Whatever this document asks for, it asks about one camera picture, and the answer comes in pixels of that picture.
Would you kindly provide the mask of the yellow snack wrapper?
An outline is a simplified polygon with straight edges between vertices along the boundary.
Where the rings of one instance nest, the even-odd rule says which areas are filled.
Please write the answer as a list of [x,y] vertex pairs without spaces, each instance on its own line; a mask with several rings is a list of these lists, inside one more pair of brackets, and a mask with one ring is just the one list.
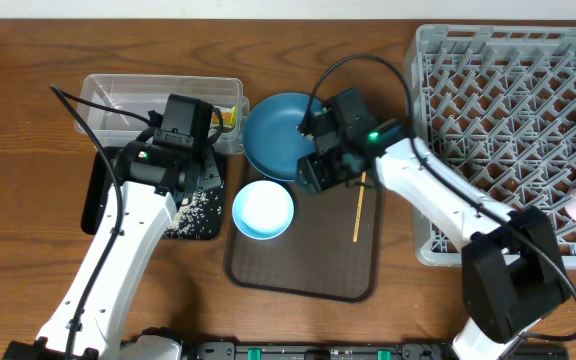
[[233,129],[237,125],[238,108],[237,106],[224,107],[214,106],[211,123],[214,125],[222,124],[226,129]]

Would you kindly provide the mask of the rice pile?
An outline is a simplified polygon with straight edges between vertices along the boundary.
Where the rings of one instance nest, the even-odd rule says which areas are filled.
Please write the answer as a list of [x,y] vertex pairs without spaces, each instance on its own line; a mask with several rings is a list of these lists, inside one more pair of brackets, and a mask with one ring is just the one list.
[[181,203],[164,237],[176,240],[214,239],[221,229],[223,206],[223,187],[194,195],[188,205]]

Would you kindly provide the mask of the dark blue plate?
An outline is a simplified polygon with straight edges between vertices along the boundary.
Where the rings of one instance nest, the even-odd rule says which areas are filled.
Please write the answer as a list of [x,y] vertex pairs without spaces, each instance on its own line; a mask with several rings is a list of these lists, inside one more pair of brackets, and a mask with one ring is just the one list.
[[279,93],[250,112],[243,129],[243,148],[249,162],[265,176],[292,182],[298,160],[315,151],[313,141],[297,129],[308,100],[304,93]]

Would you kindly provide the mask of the light blue bowl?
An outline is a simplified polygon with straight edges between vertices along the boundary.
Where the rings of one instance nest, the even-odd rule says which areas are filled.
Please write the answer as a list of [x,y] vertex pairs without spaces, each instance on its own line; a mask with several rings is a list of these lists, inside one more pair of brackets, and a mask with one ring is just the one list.
[[291,224],[295,205],[288,190],[277,182],[257,180],[235,196],[232,218],[245,236],[265,241],[281,235]]

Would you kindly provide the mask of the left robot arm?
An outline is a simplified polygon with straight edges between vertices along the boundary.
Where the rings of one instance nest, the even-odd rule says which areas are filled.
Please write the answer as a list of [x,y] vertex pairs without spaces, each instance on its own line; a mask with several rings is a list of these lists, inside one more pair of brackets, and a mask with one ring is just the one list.
[[159,240],[183,198],[219,188],[225,160],[190,149],[132,141],[110,174],[105,210],[62,303],[31,343],[12,341],[6,359],[188,359],[194,349],[165,328],[122,342],[128,311]]

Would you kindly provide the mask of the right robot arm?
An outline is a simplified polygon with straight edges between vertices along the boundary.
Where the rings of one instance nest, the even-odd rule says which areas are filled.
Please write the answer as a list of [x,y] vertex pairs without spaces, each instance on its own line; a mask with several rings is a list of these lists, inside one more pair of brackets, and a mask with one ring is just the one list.
[[298,162],[297,181],[323,192],[366,171],[436,225],[461,256],[469,319],[454,338],[460,359],[500,359],[572,295],[548,217],[515,211],[444,165],[397,120],[338,120],[323,112],[298,126],[315,144]]

